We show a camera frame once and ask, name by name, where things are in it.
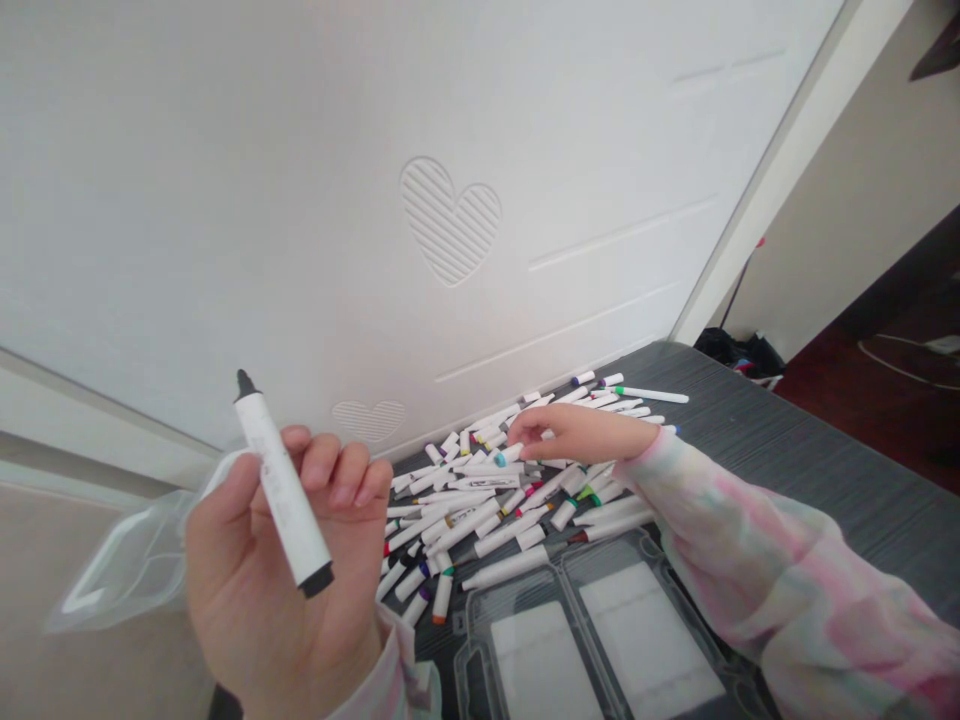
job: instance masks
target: heart carving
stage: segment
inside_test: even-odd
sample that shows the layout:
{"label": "heart carving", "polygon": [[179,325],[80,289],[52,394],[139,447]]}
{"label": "heart carving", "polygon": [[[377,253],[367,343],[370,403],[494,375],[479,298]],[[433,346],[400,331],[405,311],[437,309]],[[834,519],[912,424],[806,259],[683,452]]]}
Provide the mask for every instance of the heart carving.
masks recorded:
{"label": "heart carving", "polygon": [[407,417],[407,409],[396,400],[382,400],[372,410],[356,400],[344,400],[331,413],[345,429],[371,443],[390,437]]}
{"label": "heart carving", "polygon": [[400,173],[400,195],[410,231],[440,282],[456,287],[476,272],[497,237],[497,194],[474,184],[457,197],[443,166],[419,157]]}

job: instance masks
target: pile of markers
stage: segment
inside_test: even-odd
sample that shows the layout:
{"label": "pile of markers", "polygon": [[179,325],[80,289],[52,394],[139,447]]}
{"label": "pile of markers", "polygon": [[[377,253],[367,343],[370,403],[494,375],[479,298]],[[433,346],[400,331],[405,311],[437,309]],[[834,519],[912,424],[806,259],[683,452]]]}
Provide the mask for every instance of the pile of markers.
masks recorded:
{"label": "pile of markers", "polygon": [[[458,585],[461,591],[496,585],[545,565],[568,544],[603,540],[653,521],[641,498],[621,497],[626,488],[613,478],[612,462],[587,467],[570,460],[525,463],[520,461],[522,445],[504,447],[520,412],[551,402],[616,412],[678,432],[676,426],[664,425],[663,415],[652,415],[643,401],[686,403],[686,395],[623,387],[618,385],[620,373],[591,382],[594,377],[593,371],[574,377],[575,389],[561,397],[524,395],[522,403],[451,432],[439,448],[428,444],[430,464],[394,477],[378,601],[391,590],[400,602],[413,596],[403,618],[416,625],[432,600],[433,622],[442,625],[455,570],[470,571],[498,548],[510,544],[518,552],[470,575]],[[548,522],[562,532],[571,521],[583,529],[562,542],[544,542]],[[439,579],[431,596],[424,581],[435,576]]]}

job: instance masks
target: black marker cap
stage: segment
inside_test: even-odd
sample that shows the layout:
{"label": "black marker cap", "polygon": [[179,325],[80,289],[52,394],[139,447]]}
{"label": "black marker cap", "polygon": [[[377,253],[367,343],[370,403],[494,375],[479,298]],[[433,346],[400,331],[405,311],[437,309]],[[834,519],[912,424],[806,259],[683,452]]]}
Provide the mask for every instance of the black marker cap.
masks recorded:
{"label": "black marker cap", "polygon": [[333,561],[331,560],[313,575],[300,583],[300,590],[304,597],[310,598],[323,592],[327,585],[333,582]]}

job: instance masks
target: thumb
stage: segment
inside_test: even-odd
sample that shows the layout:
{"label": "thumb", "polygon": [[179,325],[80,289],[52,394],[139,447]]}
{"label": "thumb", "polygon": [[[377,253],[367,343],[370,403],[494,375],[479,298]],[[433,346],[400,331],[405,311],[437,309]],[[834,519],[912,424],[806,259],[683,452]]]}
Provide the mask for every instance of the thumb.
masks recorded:
{"label": "thumb", "polygon": [[250,503],[260,486],[260,460],[237,458],[227,479],[187,519],[187,573],[200,587],[222,586],[246,554],[252,534]]}

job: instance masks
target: white door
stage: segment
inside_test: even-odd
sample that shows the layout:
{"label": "white door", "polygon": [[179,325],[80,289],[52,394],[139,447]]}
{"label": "white door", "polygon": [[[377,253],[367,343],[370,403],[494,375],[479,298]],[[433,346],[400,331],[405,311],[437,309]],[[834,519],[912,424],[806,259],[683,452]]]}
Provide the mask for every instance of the white door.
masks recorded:
{"label": "white door", "polygon": [[669,334],[841,0],[0,8],[0,347],[376,452]]}

